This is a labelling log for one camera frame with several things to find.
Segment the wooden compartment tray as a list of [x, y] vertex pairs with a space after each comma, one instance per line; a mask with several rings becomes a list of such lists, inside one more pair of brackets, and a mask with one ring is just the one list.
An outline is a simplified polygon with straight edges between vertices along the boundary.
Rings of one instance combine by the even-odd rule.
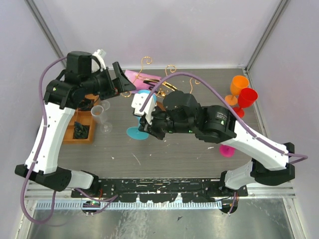
[[91, 109], [99, 102], [99, 96], [86, 95], [71, 118], [64, 135], [63, 144], [92, 144], [96, 122]]

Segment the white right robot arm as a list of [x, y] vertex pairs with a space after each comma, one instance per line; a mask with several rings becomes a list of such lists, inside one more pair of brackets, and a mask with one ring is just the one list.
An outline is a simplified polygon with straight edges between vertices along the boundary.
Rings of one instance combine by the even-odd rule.
[[141, 91], [133, 97], [134, 115], [140, 117], [139, 131], [159, 140], [167, 133], [193, 133], [199, 140], [233, 147], [251, 157], [234, 170], [221, 173], [219, 192], [230, 196], [250, 183], [278, 186], [295, 178], [287, 144], [275, 143], [250, 127], [243, 127], [223, 106], [203, 107], [192, 94], [174, 91], [163, 100], [164, 110], [154, 98]]

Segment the orange wine glass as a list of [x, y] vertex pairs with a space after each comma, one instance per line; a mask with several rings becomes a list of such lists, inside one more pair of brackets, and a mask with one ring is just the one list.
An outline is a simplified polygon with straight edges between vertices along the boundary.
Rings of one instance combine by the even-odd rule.
[[230, 106], [237, 104], [237, 96], [240, 95], [244, 88], [249, 86], [249, 80], [241, 75], [234, 76], [230, 85], [230, 93], [224, 99]]

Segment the pink wine glass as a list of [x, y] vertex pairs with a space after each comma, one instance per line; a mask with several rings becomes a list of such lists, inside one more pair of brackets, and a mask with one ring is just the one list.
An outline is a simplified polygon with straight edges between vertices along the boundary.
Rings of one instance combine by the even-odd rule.
[[230, 158], [235, 154], [235, 148], [228, 145], [220, 145], [219, 152], [222, 156]]

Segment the red wine glass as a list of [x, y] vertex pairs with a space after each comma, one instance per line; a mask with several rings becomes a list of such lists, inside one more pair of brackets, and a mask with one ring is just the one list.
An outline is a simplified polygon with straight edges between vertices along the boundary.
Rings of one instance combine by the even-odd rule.
[[258, 93], [254, 89], [244, 88], [238, 97], [238, 106], [233, 108], [234, 112], [240, 118], [243, 118], [245, 115], [244, 109], [252, 106], [257, 98]]

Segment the clear tall wine glass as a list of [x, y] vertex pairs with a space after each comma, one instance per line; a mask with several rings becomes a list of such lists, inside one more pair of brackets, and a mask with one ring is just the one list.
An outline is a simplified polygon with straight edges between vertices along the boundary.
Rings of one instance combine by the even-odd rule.
[[110, 102], [108, 100], [100, 101], [99, 105], [106, 111], [110, 108]]

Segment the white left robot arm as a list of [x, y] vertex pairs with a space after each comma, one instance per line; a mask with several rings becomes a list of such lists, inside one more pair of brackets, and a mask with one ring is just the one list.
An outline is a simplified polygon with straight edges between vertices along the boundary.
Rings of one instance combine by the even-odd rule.
[[68, 124], [86, 95], [107, 100], [136, 89], [118, 62], [113, 63], [115, 78], [111, 78], [105, 55], [102, 49], [93, 54], [69, 52], [66, 68], [49, 82], [45, 91], [39, 89], [42, 121], [29, 157], [15, 167], [16, 175], [57, 192], [79, 188], [88, 197], [98, 195], [98, 176], [59, 167], [58, 155]]

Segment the blue wine glass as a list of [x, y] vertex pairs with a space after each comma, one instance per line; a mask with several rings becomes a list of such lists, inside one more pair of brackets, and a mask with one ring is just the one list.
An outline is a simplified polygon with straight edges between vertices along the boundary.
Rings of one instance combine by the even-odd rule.
[[138, 119], [138, 126], [133, 126], [127, 129], [127, 135], [132, 139], [145, 140], [149, 136], [148, 133], [139, 131], [141, 117], [145, 116], [146, 121], [149, 124], [152, 124], [152, 119], [154, 118], [152, 116], [152, 112], [155, 111], [155, 107], [157, 106], [157, 98], [155, 94], [152, 94], [152, 97], [149, 99], [146, 107], [142, 112], [140, 112], [140, 109], [149, 94], [149, 90], [139, 90], [133, 97], [131, 107], [133, 108], [133, 115], [135, 115]]

